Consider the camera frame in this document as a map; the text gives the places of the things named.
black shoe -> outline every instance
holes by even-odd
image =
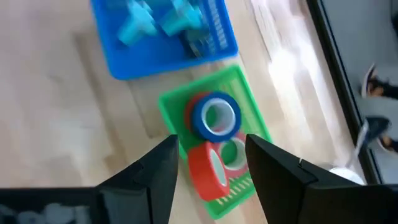
[[[391,125],[388,118],[382,116],[368,116],[358,134],[356,145],[366,145],[385,133]]]
[[[372,64],[364,77],[361,88],[361,96],[365,98],[367,96],[371,96],[371,94],[369,95],[368,92],[372,92],[376,88],[382,88],[383,90],[385,90],[389,87],[390,84],[388,82],[383,82],[378,79],[378,77],[376,76],[376,66],[375,64]]]
[[[355,150],[346,163],[346,167],[351,167],[354,160],[358,158],[359,152],[363,146],[366,146],[371,141],[377,139],[380,135],[385,133],[390,127],[391,122],[382,116],[368,116],[361,127],[356,140]]]

person's leg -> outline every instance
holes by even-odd
[[[398,86],[378,79],[376,66],[373,64],[365,75],[361,95],[362,97],[383,96],[398,100]]]
[[[391,139],[389,136],[382,136],[377,140],[382,149],[389,152],[398,153],[398,141]]]

tape roll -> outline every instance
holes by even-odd
[[[244,150],[246,135],[238,132],[231,138],[231,141],[236,146],[236,157],[232,162],[224,164],[225,173],[227,177],[240,177],[249,170],[248,161],[246,159],[246,151]],[[226,141],[215,144],[214,147],[219,155],[222,155],[223,151],[227,150],[225,147],[226,144]]]
[[[185,127],[192,131],[192,111],[195,106],[195,104],[201,100],[203,97],[209,95],[209,91],[204,91],[196,94],[191,98],[191,100],[187,103],[185,107],[185,112],[184,112],[184,122],[185,122]]]
[[[208,202],[229,194],[223,161],[211,142],[188,152],[188,166],[193,185],[203,200]]]
[[[206,114],[211,108],[216,111],[216,121],[212,126],[206,122]],[[229,140],[239,131],[241,123],[238,103],[220,91],[209,93],[199,100],[193,109],[192,124],[195,131],[211,142]]]

blue basket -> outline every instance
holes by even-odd
[[[123,4],[111,6],[109,3],[113,1],[118,3],[125,0],[91,0],[91,5],[108,68],[114,78],[126,80],[178,70],[234,56],[238,52],[223,0],[203,0],[197,4],[210,29],[206,41],[191,43],[200,51],[201,57],[192,57],[181,35],[169,37],[160,27],[155,36],[145,36],[129,47],[122,44],[117,32],[126,20],[128,11]],[[154,19],[162,17],[170,10],[170,6],[161,4],[152,7]]]

blue tape roll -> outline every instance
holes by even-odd
[[[210,127],[206,123],[206,113],[212,107],[216,111],[216,122]],[[193,109],[193,128],[202,138],[211,142],[230,140],[239,131],[241,124],[242,114],[238,103],[220,91],[203,97]]]

